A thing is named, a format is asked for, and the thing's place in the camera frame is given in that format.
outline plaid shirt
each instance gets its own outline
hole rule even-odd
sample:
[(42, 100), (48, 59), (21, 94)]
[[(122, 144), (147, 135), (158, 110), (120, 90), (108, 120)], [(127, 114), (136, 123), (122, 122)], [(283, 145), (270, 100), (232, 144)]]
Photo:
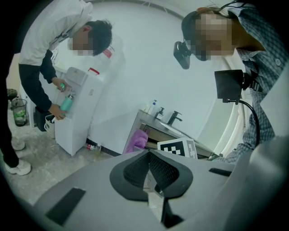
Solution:
[[(281, 75), (286, 61), (289, 59), (289, 54), (284, 49), (284, 44), (275, 32), (274, 27), (259, 14), (256, 8), (230, 8), (228, 13), (236, 15), (247, 33), (257, 39), (265, 49), (265, 51), (237, 49), (244, 65), (258, 73), (256, 80), (262, 87), (261, 92), (250, 90), (253, 108), (260, 123), (260, 143), (262, 143), (273, 139), (275, 134), (260, 106), (260, 102)], [(254, 150), (256, 137), (256, 123), (251, 114), (249, 126), (243, 135), (243, 143), (238, 144), (237, 148), (226, 158), (219, 157), (215, 161), (235, 164), (243, 153)]]

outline shoe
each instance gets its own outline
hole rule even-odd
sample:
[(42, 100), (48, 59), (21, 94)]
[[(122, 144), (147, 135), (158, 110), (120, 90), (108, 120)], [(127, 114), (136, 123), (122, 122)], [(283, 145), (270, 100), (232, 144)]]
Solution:
[(21, 140), (18, 140), (16, 137), (12, 137), (11, 144), (15, 151), (20, 151), (25, 148), (25, 143)]
[(26, 175), (31, 171), (31, 165), (28, 162), (21, 159), (19, 159), (19, 164), (15, 168), (9, 167), (6, 163), (5, 168), (9, 173), (18, 174), (20, 176)]

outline water dispenser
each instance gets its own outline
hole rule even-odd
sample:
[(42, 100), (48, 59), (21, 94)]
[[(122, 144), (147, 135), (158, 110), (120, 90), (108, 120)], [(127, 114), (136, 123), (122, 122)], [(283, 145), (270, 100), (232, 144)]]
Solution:
[[(90, 122), (105, 83), (100, 75), (86, 73), (74, 67), (67, 70), (65, 81), (73, 89), (73, 104), (65, 119), (55, 121), (55, 139), (73, 156), (86, 143)], [(67, 94), (71, 92), (58, 94), (58, 105), (63, 103)]]

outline faucet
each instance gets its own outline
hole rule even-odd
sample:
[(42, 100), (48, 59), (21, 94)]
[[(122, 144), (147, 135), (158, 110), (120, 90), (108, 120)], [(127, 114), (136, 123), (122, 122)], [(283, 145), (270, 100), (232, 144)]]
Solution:
[(174, 111), (173, 114), (172, 114), (172, 116), (171, 116), (171, 118), (170, 118), (170, 120), (168, 121), (167, 124), (168, 124), (168, 125), (172, 125), (173, 122), (175, 121), (175, 119), (177, 119), (177, 120), (179, 120), (179, 121), (182, 121), (182, 119), (177, 118), (177, 115), (178, 115), (178, 114), (181, 115), (181, 113), (179, 113), (179, 112), (177, 112), (177, 111)]

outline trash can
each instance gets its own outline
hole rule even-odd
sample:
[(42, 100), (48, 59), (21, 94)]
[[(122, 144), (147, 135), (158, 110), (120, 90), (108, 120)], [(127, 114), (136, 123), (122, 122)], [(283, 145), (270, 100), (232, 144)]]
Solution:
[(55, 123), (52, 123), (52, 119), (54, 115), (47, 115), (45, 116), (45, 125), (44, 129), (46, 130), (47, 134), (52, 138), (55, 139)]
[(51, 115), (51, 113), (48, 111), (43, 111), (39, 107), (35, 107), (35, 122), (36, 122), (38, 129), (42, 132), (46, 131), (44, 129), (45, 116), (48, 116), (48, 115)]
[(18, 127), (26, 124), (26, 105), (27, 101), (25, 99), (14, 99), (12, 101), (14, 122)]

